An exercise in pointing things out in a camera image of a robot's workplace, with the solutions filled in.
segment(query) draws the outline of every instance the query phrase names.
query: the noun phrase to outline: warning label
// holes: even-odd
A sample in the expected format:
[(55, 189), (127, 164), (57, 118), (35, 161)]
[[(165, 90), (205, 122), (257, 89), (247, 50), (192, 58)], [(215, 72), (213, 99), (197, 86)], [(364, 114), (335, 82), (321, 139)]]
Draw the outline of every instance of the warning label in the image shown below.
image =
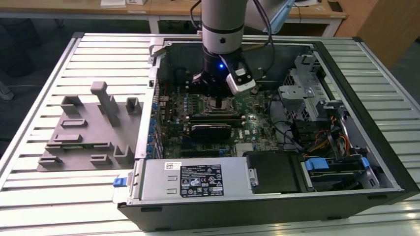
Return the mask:
[(223, 196), (221, 165), (181, 166), (180, 168), (181, 197)]

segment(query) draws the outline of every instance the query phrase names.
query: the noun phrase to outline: floor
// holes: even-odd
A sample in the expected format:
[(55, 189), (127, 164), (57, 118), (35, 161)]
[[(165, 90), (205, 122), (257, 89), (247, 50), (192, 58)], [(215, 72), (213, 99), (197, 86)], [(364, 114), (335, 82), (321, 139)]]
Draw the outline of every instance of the floor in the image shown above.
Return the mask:
[[(33, 19), (43, 45), (28, 50), (36, 70), (28, 76), (11, 78), (0, 71), (0, 78), (15, 93), (11, 101), (0, 99), (0, 156), (7, 149), (8, 142), (13, 138), (16, 130), (37, 97), (56, 62), (65, 49), (73, 32), (108, 32), (108, 33), (149, 33), (147, 21), (135, 20), (65, 20), (64, 27), (59, 28), (52, 19)], [(161, 33), (195, 33), (192, 27), (185, 27), (183, 22), (160, 22)], [(247, 30), (245, 34), (256, 34), (255, 30)], [(0, 45), (9, 38), (0, 27)], [(420, 43), (415, 43), (391, 72), (399, 79), (408, 92), (420, 102)]]

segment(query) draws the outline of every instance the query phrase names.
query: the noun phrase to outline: blue tab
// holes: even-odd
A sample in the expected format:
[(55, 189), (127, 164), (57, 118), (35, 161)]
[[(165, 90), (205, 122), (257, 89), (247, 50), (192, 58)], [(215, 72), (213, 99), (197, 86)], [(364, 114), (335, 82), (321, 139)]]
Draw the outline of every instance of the blue tab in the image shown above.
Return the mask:
[(155, 128), (153, 126), (149, 127), (149, 134), (153, 134), (155, 133)]
[(148, 145), (145, 150), (147, 150), (147, 152), (152, 152), (153, 151), (153, 147), (151, 145)]
[(368, 168), (371, 166), (369, 161), (368, 161), (368, 159), (365, 157), (361, 157), (361, 163), (363, 163), (363, 166), (365, 168)]
[(127, 187), (127, 177), (124, 177), (124, 178), (116, 178), (116, 179), (113, 180), (112, 186), (113, 186), (115, 188)]
[(329, 169), (325, 158), (311, 158), (304, 162), (308, 171)]

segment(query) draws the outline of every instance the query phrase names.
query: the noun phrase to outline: wire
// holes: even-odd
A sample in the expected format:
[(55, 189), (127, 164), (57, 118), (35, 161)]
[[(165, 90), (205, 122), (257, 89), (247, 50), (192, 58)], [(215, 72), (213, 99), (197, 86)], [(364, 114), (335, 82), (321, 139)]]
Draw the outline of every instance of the wire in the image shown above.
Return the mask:
[(344, 135), (340, 135), (339, 137), (343, 138), (344, 140), (344, 149), (345, 149), (347, 155), (349, 155), (349, 140)]
[(313, 152), (313, 151), (316, 151), (316, 150), (319, 150), (319, 149), (327, 147), (328, 145), (329, 145), (329, 141), (328, 141), (328, 140), (324, 140), (317, 146), (309, 148), (308, 153), (311, 153), (311, 152)]
[(296, 148), (284, 148), (285, 144), (293, 145), (292, 143), (287, 143), (287, 137), (285, 136), (283, 136), (283, 143), (279, 143), (279, 144), (283, 144), (283, 147), (280, 147), (283, 151), (293, 151), (293, 150), (296, 150)]
[(201, 3), (201, 0), (199, 0), (192, 6), (191, 6), (191, 9), (189, 9), (189, 18), (191, 18), (191, 24), (192, 26), (196, 28), (196, 30), (199, 29), (199, 26), (196, 25), (195, 23), (195, 19), (192, 17), (192, 11), (195, 10), (195, 8), (197, 7), (197, 5)]
[(328, 130), (323, 129), (320, 132), (317, 132), (316, 136), (315, 136), (315, 143), (317, 143), (317, 138), (319, 138), (319, 135), (324, 132), (328, 132)]
[(297, 7), (297, 11), (299, 11), (299, 23), (301, 23), (301, 14), (300, 14), (300, 7), (296, 5), (296, 3), (293, 3), (295, 7)]
[(273, 122), (273, 124), (277, 124), (277, 123), (284, 123), (287, 125), (292, 125), (292, 122), (289, 122), (287, 120), (279, 120), (279, 121)]
[(276, 129), (276, 131), (277, 131), (284, 137), (287, 137), (287, 138), (289, 139), (289, 141), (293, 143), (293, 145), (296, 146), (296, 148), (297, 148), (299, 150), (304, 151), (304, 148), (300, 146), (300, 144), (293, 140), (293, 138), (292, 138), (289, 135), (287, 135), (285, 132), (283, 132), (283, 131), (276, 127), (276, 125), (273, 124), (273, 121), (272, 121), (272, 119), (271, 119), (271, 104), (272, 104), (272, 102), (273, 102), (275, 95), (276, 95), (276, 92), (273, 92), (273, 96), (272, 96), (272, 98), (271, 98), (271, 100), (269, 100), (269, 102), (268, 102), (268, 108), (267, 108), (267, 111), (268, 111), (268, 123), (269, 123), (271, 126)]
[(268, 65), (267, 69), (264, 70), (264, 72), (267, 73), (275, 65), (275, 59), (276, 59), (275, 42), (273, 42), (273, 38), (272, 38), (272, 29), (271, 29), (269, 19), (268, 19), (267, 13), (264, 11), (264, 8), (263, 8), (259, 0), (253, 0), (253, 4), (255, 4), (256, 10), (260, 14), (260, 17), (263, 19), (263, 22), (265, 24), (265, 28), (268, 29), (268, 40), (267, 40), (264, 46), (267, 46), (268, 43), (271, 43), (271, 48), (272, 48), (272, 60), (271, 60), (271, 63)]

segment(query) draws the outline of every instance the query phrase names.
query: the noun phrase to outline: black cable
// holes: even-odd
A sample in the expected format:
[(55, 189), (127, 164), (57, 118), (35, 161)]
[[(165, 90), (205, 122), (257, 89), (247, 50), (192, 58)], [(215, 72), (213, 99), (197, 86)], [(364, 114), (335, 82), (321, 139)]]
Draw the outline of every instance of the black cable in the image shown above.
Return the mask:
[(201, 0), (199, 0), (192, 6), (191, 6), (191, 9), (189, 9), (189, 18), (191, 18), (191, 24), (192, 26), (199, 29), (199, 27), (196, 26), (196, 23), (195, 23), (195, 19), (192, 17), (192, 11), (195, 10), (195, 8), (197, 7), (197, 5), (201, 3)]
[(296, 5), (296, 3), (293, 3), (295, 7), (297, 7), (297, 11), (299, 11), (299, 23), (301, 23), (301, 14), (300, 14), (300, 7)]
[(287, 125), (292, 125), (292, 122), (289, 122), (287, 120), (279, 120), (279, 121), (273, 122), (273, 124), (276, 124), (276, 123), (284, 123)]
[(295, 150), (297, 150), (297, 148), (284, 148), (285, 144), (293, 145), (292, 143), (287, 143), (287, 137), (285, 136), (283, 136), (283, 143), (277, 143), (277, 144), (283, 144), (283, 147), (280, 147), (283, 151), (295, 151)]
[(271, 124), (271, 126), (273, 126), (273, 128), (276, 129), (276, 131), (277, 131), (284, 137), (287, 137), (287, 138), (289, 139), (289, 141), (293, 143), (293, 145), (296, 146), (296, 148), (297, 148), (300, 151), (305, 151), (304, 148), (300, 146), (300, 144), (293, 140), (293, 138), (292, 138), (289, 135), (287, 135), (287, 133), (283, 132), (283, 131), (276, 127), (276, 125), (273, 124), (273, 121), (272, 121), (272, 119), (271, 119), (271, 104), (272, 104), (272, 102), (273, 102), (275, 95), (276, 95), (276, 92), (273, 92), (273, 96), (272, 96), (272, 98), (271, 98), (271, 100), (269, 100), (269, 102), (268, 102), (268, 108), (267, 108), (267, 111), (268, 111), (268, 123)]
[(275, 42), (273, 42), (273, 38), (272, 38), (272, 29), (271, 29), (269, 19), (268, 19), (267, 13), (264, 11), (264, 8), (263, 8), (263, 6), (257, 0), (253, 0), (253, 4), (255, 4), (256, 10), (260, 14), (261, 20), (265, 24), (265, 28), (268, 29), (268, 40), (267, 40), (264, 46), (267, 46), (268, 43), (271, 43), (271, 48), (272, 48), (272, 60), (271, 60), (271, 63), (268, 65), (267, 69), (264, 70), (264, 72), (267, 73), (275, 65), (275, 59), (276, 59)]

